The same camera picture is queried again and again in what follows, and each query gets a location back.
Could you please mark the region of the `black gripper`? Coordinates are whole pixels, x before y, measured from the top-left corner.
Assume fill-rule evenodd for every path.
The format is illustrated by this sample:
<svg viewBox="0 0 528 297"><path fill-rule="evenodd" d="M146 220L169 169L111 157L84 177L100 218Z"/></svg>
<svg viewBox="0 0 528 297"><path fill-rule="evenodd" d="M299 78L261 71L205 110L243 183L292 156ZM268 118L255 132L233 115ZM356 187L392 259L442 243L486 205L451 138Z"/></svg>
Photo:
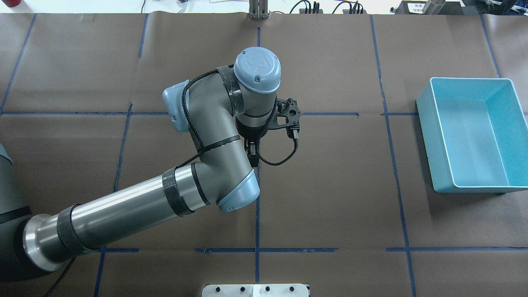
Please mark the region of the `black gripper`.
<svg viewBox="0 0 528 297"><path fill-rule="evenodd" d="M258 167L260 158L257 154L257 143L263 137L262 133L266 134L265 125L251 127L236 119L236 129L240 136L244 138L244 149L251 167Z"/></svg>

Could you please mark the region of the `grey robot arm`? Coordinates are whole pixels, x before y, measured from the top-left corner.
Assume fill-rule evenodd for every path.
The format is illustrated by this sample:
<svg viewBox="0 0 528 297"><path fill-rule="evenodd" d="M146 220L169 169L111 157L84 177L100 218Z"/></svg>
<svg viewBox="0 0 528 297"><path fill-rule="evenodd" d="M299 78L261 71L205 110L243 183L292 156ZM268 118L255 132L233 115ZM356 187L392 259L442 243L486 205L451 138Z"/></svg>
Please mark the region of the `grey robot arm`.
<svg viewBox="0 0 528 297"><path fill-rule="evenodd" d="M55 272L75 257L176 217L216 204L233 211L259 196L244 140L259 139L276 113L281 81L278 56L244 49L221 66L163 92L170 120L189 133L196 155L177 167L55 215L32 215L1 147L1 281Z"/></svg>

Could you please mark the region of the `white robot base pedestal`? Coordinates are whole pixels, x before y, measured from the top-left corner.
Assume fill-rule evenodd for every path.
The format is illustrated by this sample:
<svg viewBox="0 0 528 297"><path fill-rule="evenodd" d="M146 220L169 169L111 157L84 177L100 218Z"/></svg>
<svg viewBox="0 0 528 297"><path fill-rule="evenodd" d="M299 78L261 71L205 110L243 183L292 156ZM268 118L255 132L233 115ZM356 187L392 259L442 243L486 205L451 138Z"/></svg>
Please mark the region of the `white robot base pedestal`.
<svg viewBox="0 0 528 297"><path fill-rule="evenodd" d="M211 284L204 287L202 297L309 297L308 285L275 284Z"/></svg>

